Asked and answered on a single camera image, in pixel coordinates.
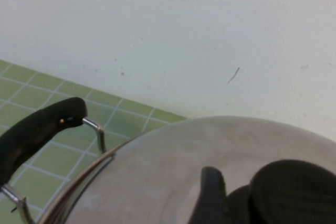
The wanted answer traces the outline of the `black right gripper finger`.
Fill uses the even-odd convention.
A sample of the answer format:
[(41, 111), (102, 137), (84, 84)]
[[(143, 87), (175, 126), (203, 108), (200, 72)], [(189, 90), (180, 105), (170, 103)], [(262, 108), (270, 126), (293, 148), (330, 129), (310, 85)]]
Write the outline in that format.
[(225, 223), (226, 191), (220, 170), (205, 166), (201, 170), (199, 196), (189, 223)]

